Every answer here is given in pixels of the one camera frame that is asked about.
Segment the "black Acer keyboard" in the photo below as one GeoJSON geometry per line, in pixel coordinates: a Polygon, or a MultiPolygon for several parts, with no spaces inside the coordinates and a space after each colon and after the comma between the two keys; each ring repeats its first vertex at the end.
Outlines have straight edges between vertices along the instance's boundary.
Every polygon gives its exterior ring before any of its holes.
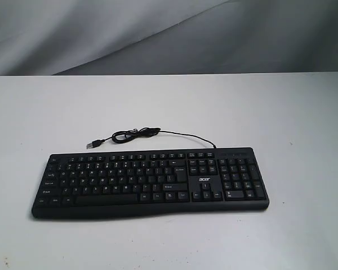
{"type": "Polygon", "coordinates": [[[31,212],[106,219],[268,206],[252,148],[203,148],[53,154],[31,212]]]}

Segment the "grey backdrop cloth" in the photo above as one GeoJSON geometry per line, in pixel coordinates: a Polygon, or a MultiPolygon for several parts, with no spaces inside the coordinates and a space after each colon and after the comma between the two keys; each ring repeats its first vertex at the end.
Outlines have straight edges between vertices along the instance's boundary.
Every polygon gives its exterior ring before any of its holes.
{"type": "Polygon", "coordinates": [[[0,75],[338,71],[338,1],[0,1],[0,75]]]}

